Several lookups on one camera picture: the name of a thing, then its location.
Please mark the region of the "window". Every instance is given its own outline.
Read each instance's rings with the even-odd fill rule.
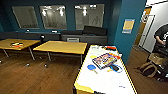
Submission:
[[[65,6],[40,6],[45,29],[67,29]]]
[[[34,7],[14,6],[12,9],[20,28],[38,28]]]
[[[76,5],[76,29],[83,30],[84,25],[102,27],[104,4]]]

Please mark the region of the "blue wall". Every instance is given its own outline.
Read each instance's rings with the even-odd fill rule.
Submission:
[[[6,13],[3,17],[6,21],[8,20],[8,25],[4,24],[5,22],[1,19],[0,30],[3,30],[4,32],[11,31],[7,29],[8,27],[11,27],[13,31],[26,31],[26,29],[19,28],[12,12],[12,6],[34,6],[39,29],[30,29],[30,31],[51,32],[53,29],[44,29],[43,27],[39,6],[65,5],[67,29],[75,30],[75,5],[105,4],[103,27],[108,30],[108,44],[117,46],[119,52],[123,54],[122,59],[126,64],[136,37],[140,18],[145,8],[145,3],[146,0],[3,0],[5,9],[3,12]],[[131,34],[122,34],[125,19],[135,19],[135,24]]]
[[[119,52],[123,54],[124,62],[127,62],[129,58],[139,28],[140,18],[145,9],[145,3],[146,0],[122,0],[114,43],[109,41],[109,44],[117,46]],[[125,19],[135,19],[131,34],[122,34]]]
[[[7,17],[2,2],[0,2],[0,32],[4,31],[11,32],[13,31],[13,27],[9,21],[9,18]]]

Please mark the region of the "doorway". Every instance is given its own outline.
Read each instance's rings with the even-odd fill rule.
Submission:
[[[143,31],[144,31],[146,22],[147,22],[147,20],[149,18],[149,14],[150,14],[151,8],[152,7],[145,8],[144,12],[143,12],[143,15],[141,17],[141,23],[139,25],[139,29],[138,29],[138,32],[137,32],[137,35],[136,35],[136,39],[135,39],[135,42],[133,44],[133,48],[136,49],[136,50],[137,50],[137,47],[139,47],[140,39],[143,36],[142,34],[143,34]]]

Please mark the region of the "bag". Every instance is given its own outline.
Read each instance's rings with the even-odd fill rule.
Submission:
[[[151,62],[145,63],[137,69],[139,69],[141,71],[141,74],[143,76],[146,76],[149,78],[152,78],[157,72],[157,67],[154,64],[152,64]]]

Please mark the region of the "table top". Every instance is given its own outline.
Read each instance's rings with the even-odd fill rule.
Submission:
[[[64,42],[64,41],[48,41],[33,50],[84,54],[87,43],[81,42]]]
[[[12,49],[12,50],[22,50],[24,48],[30,47],[39,40],[23,40],[23,39],[5,39],[0,41],[0,49]],[[22,43],[21,47],[11,47],[11,43]]]
[[[120,66],[122,70],[120,73],[109,71],[110,67],[100,70],[96,66],[96,74],[94,71],[87,68],[87,66],[90,64],[95,65],[92,62],[93,57],[99,57],[105,53],[119,55],[118,51],[108,51],[102,49],[101,46],[92,45],[89,48],[82,68],[74,83],[77,92],[79,94],[83,92],[89,92],[90,94],[94,93],[94,91],[105,94],[135,94],[136,90],[122,62],[122,59],[118,59],[117,62],[114,63],[115,65]]]

